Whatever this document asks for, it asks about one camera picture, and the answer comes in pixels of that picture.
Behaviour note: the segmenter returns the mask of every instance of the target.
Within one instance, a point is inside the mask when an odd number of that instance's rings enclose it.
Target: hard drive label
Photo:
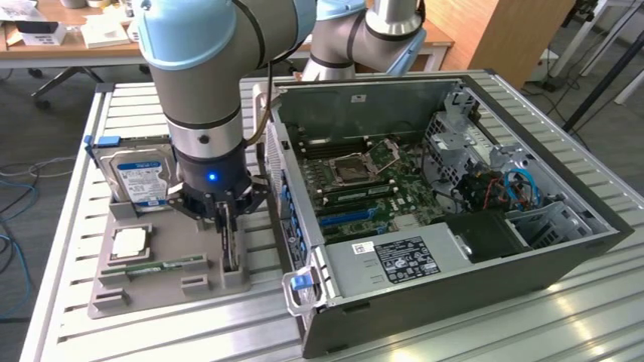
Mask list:
[[[168,183],[159,177],[163,172],[161,162],[119,164],[117,169],[129,200],[139,206],[164,205]]]
[[[393,284],[441,272],[420,236],[376,245],[375,252]]]

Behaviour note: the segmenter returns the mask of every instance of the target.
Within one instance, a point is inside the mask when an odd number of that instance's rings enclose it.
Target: aluminum extrusion table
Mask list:
[[[472,76],[636,232],[547,290],[315,362],[643,360],[644,199],[501,78],[480,71],[453,74]],[[259,81],[265,80],[241,82],[247,136],[252,132],[252,85]],[[511,143],[511,132],[485,110],[481,122],[500,143]],[[167,126],[152,83],[97,90],[87,134],[127,137],[159,132],[167,132]],[[256,159],[248,156],[256,167]],[[88,318],[108,202],[109,188],[80,145],[20,361],[300,360],[297,325],[285,310],[265,209],[241,222],[252,269],[247,293],[95,321]]]

